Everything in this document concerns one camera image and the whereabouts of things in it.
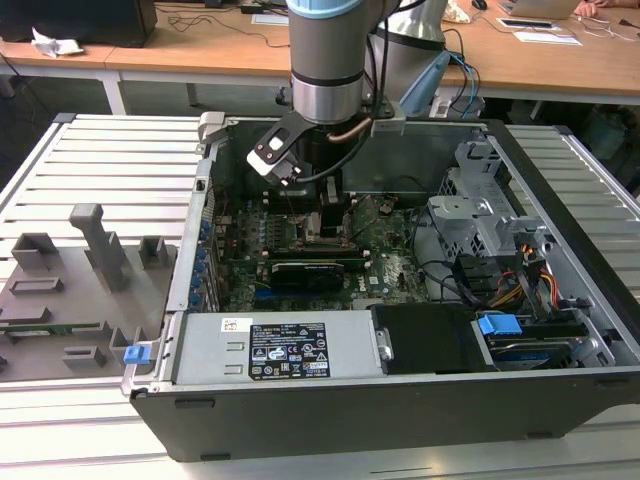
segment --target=blue tab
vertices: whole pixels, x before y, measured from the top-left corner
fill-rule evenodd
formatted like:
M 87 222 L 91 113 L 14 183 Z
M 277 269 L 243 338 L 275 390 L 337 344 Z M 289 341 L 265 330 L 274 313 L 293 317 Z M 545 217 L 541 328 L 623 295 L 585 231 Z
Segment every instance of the blue tab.
M 151 363 L 150 345 L 131 345 L 124 351 L 125 365 L 149 365 Z
M 487 313 L 478 320 L 483 335 L 519 335 L 522 327 L 515 315 L 507 313 Z

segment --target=green circuit board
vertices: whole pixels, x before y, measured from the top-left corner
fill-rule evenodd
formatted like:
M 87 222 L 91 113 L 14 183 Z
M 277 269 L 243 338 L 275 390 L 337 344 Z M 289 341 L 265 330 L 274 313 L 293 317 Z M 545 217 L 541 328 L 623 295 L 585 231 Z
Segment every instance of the green circuit board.
M 391 206 L 391 211 L 381 214 L 382 205 Z M 233 213 L 229 228 L 222 234 L 224 238 L 218 240 L 219 245 L 224 245 L 219 250 L 220 263 L 228 279 L 224 310 L 363 310 L 375 303 L 428 301 L 427 288 L 419 280 L 409 248 L 412 210 L 393 209 L 393 200 L 388 197 L 366 196 L 352 207 L 350 214 L 351 231 L 356 235 L 351 243 L 370 252 L 366 266 L 347 268 L 340 291 L 282 295 L 271 291 L 268 262 L 262 252 L 264 248 L 293 248 L 301 217 L 293 213 L 272 214 L 259 204 L 245 203 Z

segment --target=laptop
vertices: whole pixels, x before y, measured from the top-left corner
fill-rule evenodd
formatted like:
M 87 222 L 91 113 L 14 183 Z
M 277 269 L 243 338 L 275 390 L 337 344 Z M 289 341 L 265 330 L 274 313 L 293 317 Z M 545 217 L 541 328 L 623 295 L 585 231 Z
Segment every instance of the laptop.
M 580 0 L 518 0 L 516 3 L 502 2 L 502 8 L 514 17 L 549 18 L 562 20 L 569 18 Z

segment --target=wooden desk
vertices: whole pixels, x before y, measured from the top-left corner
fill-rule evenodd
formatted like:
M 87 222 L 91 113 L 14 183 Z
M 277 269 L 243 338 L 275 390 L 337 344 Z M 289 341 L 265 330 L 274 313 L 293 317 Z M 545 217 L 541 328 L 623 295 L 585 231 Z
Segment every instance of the wooden desk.
M 478 10 L 463 0 L 462 6 L 470 15 Z M 496 0 L 488 0 L 489 9 L 481 16 L 496 28 L 508 31 L 496 17 L 506 17 Z M 621 38 L 598 38 L 585 32 L 575 19 L 557 22 L 563 27 L 559 34 L 575 34 L 583 44 L 579 46 L 524 43 L 512 34 L 500 33 L 484 20 L 467 25 L 443 23 L 457 29 L 464 40 L 465 56 L 469 64 L 480 72 L 481 95 L 485 97 L 557 100 L 589 103 L 640 103 L 640 38 L 637 29 L 618 25 L 625 18 L 640 25 L 640 10 L 600 9 L 601 19 L 612 22 L 612 30 L 635 42 Z M 454 32 L 445 34 L 447 46 L 460 51 Z M 441 90 L 463 82 L 459 68 L 450 67 Z
M 160 5 L 164 10 L 180 10 L 175 7 L 177 4 Z M 253 25 L 252 16 L 243 15 L 239 10 L 215 13 L 209 9 L 203 12 L 196 25 L 178 23 L 171 26 L 170 18 L 173 21 L 193 19 L 200 14 L 197 11 L 157 12 L 156 30 L 145 47 L 114 49 L 105 62 L 108 69 L 289 77 L 289 29 L 286 26 Z M 232 28 L 223 26 L 216 19 Z M 282 47 L 270 48 L 265 38 L 258 34 L 264 35 L 271 45 Z
M 470 14 L 478 13 L 470 0 L 461 0 Z M 503 17 L 496 0 L 488 0 L 482 13 L 500 30 L 496 17 Z M 24 75 L 97 79 L 103 83 L 114 114 L 126 114 L 122 81 L 178 82 L 187 84 L 190 103 L 197 103 L 195 84 L 285 86 L 288 84 L 289 48 L 269 48 L 261 33 L 273 45 L 289 41 L 288 28 L 251 24 L 251 16 L 238 11 L 220 12 L 197 4 L 158 4 L 163 10 L 193 9 L 189 12 L 158 11 L 158 24 L 145 48 L 127 49 L 88 46 L 87 54 L 52 59 L 30 44 L 1 44 L 2 52 Z M 640 38 L 632 27 L 617 25 L 621 18 L 640 25 L 640 10 L 601 9 L 612 20 L 613 30 L 637 42 L 589 35 L 576 20 L 558 22 L 575 33 L 582 47 L 520 42 L 500 33 L 477 18 L 469 25 L 443 23 L 443 29 L 460 31 L 467 61 L 480 71 L 484 97 L 572 101 L 609 104 L 640 104 Z M 171 26 L 169 17 L 203 17 L 199 24 Z M 455 34 L 447 33 L 447 44 L 460 49 Z M 0 74 L 11 70 L 0 64 Z M 450 67 L 438 90 L 435 103 L 445 103 L 456 95 L 463 82 L 460 70 Z

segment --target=power supply label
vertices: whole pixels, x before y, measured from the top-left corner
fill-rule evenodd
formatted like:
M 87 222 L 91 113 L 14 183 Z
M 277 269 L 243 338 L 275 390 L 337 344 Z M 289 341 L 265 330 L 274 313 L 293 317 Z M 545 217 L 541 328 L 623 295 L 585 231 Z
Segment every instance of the power supply label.
M 253 380 L 330 377 L 324 323 L 252 325 L 249 376 Z

